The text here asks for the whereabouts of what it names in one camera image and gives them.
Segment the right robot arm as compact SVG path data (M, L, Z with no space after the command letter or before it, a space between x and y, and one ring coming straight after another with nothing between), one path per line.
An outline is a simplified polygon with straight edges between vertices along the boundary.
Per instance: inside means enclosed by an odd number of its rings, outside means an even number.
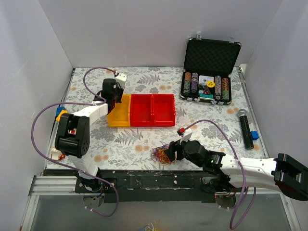
M298 201L308 199L308 168L288 154L276 158L236 159L230 154L207 150L198 141L172 141L165 154L170 161L186 159L217 181L214 189L253 187L275 190Z

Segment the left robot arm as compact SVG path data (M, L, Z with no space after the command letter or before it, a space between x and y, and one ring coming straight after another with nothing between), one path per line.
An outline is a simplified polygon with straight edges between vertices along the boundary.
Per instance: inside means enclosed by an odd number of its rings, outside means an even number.
M72 161L78 169L77 178L93 193L98 192L103 184L97 177L100 170L88 154L90 126L108 115L116 103L121 103L126 80L127 76L122 73L115 78L105 79L102 90L97 93L90 106L72 114L60 115L55 149Z

